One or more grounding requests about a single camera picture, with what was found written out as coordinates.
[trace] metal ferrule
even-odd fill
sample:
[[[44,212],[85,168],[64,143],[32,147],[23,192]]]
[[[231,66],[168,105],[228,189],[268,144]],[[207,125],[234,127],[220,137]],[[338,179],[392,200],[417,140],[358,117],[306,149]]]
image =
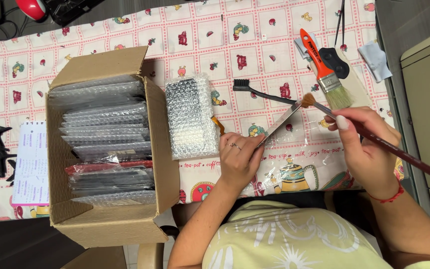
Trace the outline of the metal ferrule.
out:
[[[332,72],[328,76],[321,77],[318,82],[321,85],[321,89],[323,89],[325,93],[342,86],[341,82],[339,81],[339,78],[334,72]]]

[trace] table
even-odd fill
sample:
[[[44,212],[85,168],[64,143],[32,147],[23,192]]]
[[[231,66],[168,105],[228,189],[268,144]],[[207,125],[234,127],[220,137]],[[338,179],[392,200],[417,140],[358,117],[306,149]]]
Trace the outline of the table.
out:
[[[365,8],[369,3],[346,3],[345,54],[373,99],[372,108],[385,113],[391,122],[385,85],[374,82],[357,52],[359,46],[376,39],[375,14]],[[17,149],[16,123],[45,119],[41,94],[72,57],[146,45],[142,75],[163,88],[164,79],[206,72],[215,97],[214,113],[226,131],[256,135],[283,114],[287,105],[234,93],[232,79],[248,78],[253,88],[274,95],[283,88],[293,99],[312,92],[317,101],[326,103],[293,39],[302,27],[316,34],[320,46],[334,46],[340,5],[341,0],[197,1],[0,42],[0,125],[14,128],[5,138],[6,145],[12,153]],[[268,40],[262,41],[265,33]],[[14,71],[17,64],[25,69]],[[290,126],[275,134],[279,143],[266,150],[257,176],[242,196],[356,187],[344,163],[341,141],[327,131],[322,117],[310,108],[291,117]],[[181,202],[202,200],[219,177],[218,159],[179,163]],[[300,173],[306,181],[278,186],[273,180],[282,173]],[[10,205],[12,189],[1,180],[0,186],[0,218],[29,217],[30,209],[22,208],[19,214]]]

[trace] yellow t-shirt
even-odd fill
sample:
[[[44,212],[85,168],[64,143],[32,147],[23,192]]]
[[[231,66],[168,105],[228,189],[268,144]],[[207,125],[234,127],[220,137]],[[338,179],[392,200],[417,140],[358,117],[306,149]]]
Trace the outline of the yellow t-shirt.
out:
[[[202,268],[392,269],[339,215],[273,201],[235,211],[212,238]],[[430,261],[406,269],[430,269]]]

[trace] white fingernail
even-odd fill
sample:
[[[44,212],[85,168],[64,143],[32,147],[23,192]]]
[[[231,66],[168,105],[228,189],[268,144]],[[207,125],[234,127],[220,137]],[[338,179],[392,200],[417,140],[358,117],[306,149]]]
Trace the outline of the white fingernail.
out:
[[[341,115],[336,116],[336,124],[338,125],[338,129],[340,130],[348,130],[349,128],[349,122],[344,116]]]

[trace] red string bracelet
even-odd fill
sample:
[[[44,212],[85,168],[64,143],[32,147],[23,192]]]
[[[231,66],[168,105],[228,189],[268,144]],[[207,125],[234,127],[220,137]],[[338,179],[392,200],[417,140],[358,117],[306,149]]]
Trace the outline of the red string bracelet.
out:
[[[369,194],[369,193],[368,193],[368,195],[369,195],[369,197],[373,198],[374,200],[379,201],[380,203],[393,202],[396,198],[399,197],[399,195],[401,195],[401,194],[404,193],[404,189],[401,186],[401,181],[398,181],[397,183],[399,184],[399,189],[397,190],[397,193],[393,197],[391,197],[389,199],[385,199],[385,200],[383,200],[383,199],[377,199],[377,198],[374,198],[373,196],[371,196],[371,194]]]

